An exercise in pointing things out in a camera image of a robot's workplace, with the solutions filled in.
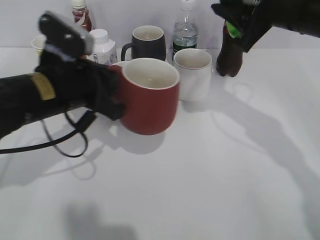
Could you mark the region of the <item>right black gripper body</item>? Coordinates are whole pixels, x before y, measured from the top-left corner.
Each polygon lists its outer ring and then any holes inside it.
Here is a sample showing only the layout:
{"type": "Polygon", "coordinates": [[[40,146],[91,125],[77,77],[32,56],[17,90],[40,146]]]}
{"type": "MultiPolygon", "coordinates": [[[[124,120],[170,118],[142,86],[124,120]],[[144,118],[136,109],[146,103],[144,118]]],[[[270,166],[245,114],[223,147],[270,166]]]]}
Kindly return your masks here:
{"type": "Polygon", "coordinates": [[[213,12],[235,26],[241,33],[241,38],[235,39],[245,53],[271,29],[271,25],[260,19],[263,0],[221,0],[213,3],[213,12]]]}

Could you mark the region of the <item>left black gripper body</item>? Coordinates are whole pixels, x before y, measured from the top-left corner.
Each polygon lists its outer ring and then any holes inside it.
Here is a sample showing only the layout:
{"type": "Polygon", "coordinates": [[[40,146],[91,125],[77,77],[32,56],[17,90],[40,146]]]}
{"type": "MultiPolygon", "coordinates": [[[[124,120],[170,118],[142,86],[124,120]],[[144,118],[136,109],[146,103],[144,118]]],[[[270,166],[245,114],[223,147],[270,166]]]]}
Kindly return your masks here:
{"type": "Polygon", "coordinates": [[[120,76],[106,65],[82,58],[65,61],[45,48],[35,72],[47,77],[55,91],[55,98],[41,104],[46,112],[58,114],[86,107],[113,121],[124,116],[125,105],[116,100],[120,76]]]}

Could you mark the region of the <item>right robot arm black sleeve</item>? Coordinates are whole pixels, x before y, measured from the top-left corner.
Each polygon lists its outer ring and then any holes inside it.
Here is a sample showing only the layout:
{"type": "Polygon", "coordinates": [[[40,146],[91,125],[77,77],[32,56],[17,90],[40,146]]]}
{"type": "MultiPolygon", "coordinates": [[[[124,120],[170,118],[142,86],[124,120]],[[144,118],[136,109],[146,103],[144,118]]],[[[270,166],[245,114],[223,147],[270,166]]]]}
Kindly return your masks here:
{"type": "Polygon", "coordinates": [[[271,26],[320,37],[319,0],[263,0],[260,18],[271,26]]]}

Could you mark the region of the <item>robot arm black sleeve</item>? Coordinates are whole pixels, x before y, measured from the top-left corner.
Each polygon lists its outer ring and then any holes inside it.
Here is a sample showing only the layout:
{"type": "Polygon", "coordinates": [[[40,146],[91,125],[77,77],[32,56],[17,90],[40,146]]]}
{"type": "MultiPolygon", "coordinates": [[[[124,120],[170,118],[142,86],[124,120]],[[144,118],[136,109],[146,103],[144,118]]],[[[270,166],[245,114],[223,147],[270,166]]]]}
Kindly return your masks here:
{"type": "Polygon", "coordinates": [[[271,26],[320,37],[319,0],[263,0],[260,18],[271,26]]]}
{"type": "Polygon", "coordinates": [[[40,119],[57,96],[53,83],[40,72],[0,79],[0,137],[40,119]]]}

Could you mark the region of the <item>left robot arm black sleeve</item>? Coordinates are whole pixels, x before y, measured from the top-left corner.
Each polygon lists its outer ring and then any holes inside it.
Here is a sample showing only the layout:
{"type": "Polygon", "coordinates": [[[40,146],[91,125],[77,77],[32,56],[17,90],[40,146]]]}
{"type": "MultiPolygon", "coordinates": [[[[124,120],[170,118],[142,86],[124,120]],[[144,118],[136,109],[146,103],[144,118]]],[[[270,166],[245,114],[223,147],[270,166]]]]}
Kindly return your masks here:
{"type": "Polygon", "coordinates": [[[40,72],[0,79],[0,137],[40,119],[57,96],[53,83],[40,72]]]}

